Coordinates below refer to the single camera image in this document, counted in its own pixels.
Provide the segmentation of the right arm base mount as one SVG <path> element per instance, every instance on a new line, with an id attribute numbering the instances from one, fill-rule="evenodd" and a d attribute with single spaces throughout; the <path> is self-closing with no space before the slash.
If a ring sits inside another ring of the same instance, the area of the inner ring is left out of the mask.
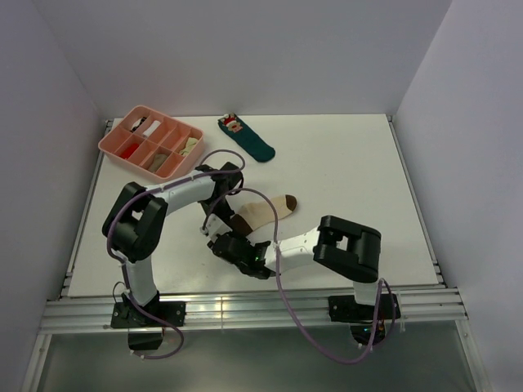
<path id="1" fill-rule="evenodd" d="M 367 345 L 372 333 L 374 305 L 360 305 L 355 296 L 330 296 L 329 317 L 334 323 L 348 323 L 351 335 L 361 345 Z M 396 294 L 384 293 L 378 307 L 377 330 L 373 344 L 379 344 L 387 337 L 388 321 L 395 322 L 401 318 L 400 306 Z"/>

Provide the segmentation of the striped beige brown sock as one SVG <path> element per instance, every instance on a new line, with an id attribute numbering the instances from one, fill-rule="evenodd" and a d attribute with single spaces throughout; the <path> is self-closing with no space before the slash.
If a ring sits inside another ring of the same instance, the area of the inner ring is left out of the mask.
<path id="1" fill-rule="evenodd" d="M 280 195 L 270 200 L 275 207 L 278 219 L 290 216 L 297 209 L 297 198 L 290 194 Z M 274 213 L 266 202 L 246 203 L 230 218 L 232 229 L 248 236 L 262 226 L 275 221 Z"/>

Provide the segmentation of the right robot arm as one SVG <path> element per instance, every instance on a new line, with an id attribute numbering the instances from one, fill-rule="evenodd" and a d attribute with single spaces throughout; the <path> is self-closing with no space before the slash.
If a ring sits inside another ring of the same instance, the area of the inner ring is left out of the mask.
<path id="1" fill-rule="evenodd" d="M 200 231 L 214 256 L 249 277 L 267 280 L 316 263 L 353 282 L 360 317 L 372 318 L 382 308 L 377 294 L 382 235 L 376 229 L 323 216 L 318 227 L 304 234 L 253 244 L 212 214 Z"/>

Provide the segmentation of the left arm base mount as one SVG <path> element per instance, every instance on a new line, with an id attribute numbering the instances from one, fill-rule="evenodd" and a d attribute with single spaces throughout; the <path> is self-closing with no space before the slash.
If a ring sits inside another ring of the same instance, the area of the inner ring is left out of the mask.
<path id="1" fill-rule="evenodd" d="M 163 343 L 167 324 L 182 327 L 186 316 L 184 301 L 161 301 L 159 294 L 145 307 L 138 310 L 126 294 L 114 304 L 110 321 L 112 329 L 126 329 L 127 344 L 131 350 L 157 350 Z"/>

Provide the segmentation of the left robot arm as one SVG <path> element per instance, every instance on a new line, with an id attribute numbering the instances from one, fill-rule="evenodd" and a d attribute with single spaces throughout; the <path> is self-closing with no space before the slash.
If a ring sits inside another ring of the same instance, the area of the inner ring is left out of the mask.
<path id="1" fill-rule="evenodd" d="M 154 283 L 152 254 L 159 245 L 166 218 L 194 203 L 210 204 L 242 183 L 241 168 L 200 165 L 188 175 L 160 185 L 126 184 L 111 207 L 102 233 L 109 256 L 123 271 L 130 317 L 149 326 L 159 316 L 159 291 Z"/>

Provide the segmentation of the cream yellow sock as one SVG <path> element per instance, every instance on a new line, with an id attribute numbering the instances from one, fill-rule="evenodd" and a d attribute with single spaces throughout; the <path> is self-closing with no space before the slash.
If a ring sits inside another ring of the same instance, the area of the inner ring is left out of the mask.
<path id="1" fill-rule="evenodd" d="M 191 151 L 193 150 L 193 148 L 199 143 L 199 139 L 197 138 L 194 138 L 194 137 L 189 137 L 187 139 L 187 142 L 185 144 L 185 146 L 180 149 L 178 151 L 178 153 L 182 156 L 182 157 L 185 157 L 187 155 L 189 155 L 191 153 Z"/>

